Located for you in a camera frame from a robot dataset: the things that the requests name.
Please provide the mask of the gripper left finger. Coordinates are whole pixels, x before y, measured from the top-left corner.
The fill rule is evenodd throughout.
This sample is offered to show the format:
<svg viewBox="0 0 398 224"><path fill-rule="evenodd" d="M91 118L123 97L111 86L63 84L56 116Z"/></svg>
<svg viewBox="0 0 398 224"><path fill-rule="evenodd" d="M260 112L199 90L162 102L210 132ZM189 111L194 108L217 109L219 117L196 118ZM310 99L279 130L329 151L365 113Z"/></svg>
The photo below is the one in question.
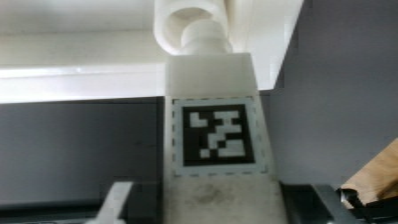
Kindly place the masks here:
<svg viewBox="0 0 398 224"><path fill-rule="evenodd" d="M116 182L107 194L105 202L100 208L96 217L87 221L87 224L127 224L127 221L119 218L123 212L123 206L132 191L134 182Z"/></svg>

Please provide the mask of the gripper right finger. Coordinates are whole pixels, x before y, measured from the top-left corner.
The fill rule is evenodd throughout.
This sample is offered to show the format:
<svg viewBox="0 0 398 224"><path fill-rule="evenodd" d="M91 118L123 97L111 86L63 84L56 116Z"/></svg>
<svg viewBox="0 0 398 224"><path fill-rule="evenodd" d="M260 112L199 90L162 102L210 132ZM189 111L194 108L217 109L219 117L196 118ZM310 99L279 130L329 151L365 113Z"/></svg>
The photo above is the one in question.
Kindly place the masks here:
<svg viewBox="0 0 398 224"><path fill-rule="evenodd" d="M363 224L342 203L342 197L334 188L329 185L320 184L313 186L313 189L329 212L326 224Z"/></svg>

